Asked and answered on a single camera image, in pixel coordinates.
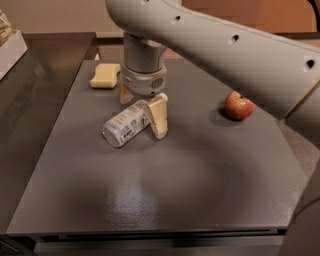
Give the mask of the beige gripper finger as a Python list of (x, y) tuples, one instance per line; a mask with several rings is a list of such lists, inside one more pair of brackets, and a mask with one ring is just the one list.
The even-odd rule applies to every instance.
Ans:
[(119, 101), (122, 105), (128, 104), (132, 101), (134, 96), (132, 93), (127, 89), (126, 85), (124, 82), (121, 83), (120, 85), (120, 97)]
[(156, 138), (164, 138), (168, 131), (166, 99), (162, 96), (151, 99), (147, 105), (147, 113)]

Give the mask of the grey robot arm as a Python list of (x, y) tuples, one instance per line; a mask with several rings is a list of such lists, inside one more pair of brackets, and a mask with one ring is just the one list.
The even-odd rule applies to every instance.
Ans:
[(126, 88), (149, 96), (170, 48), (320, 147), (320, 50), (191, 11), (181, 0), (104, 0), (124, 32)]

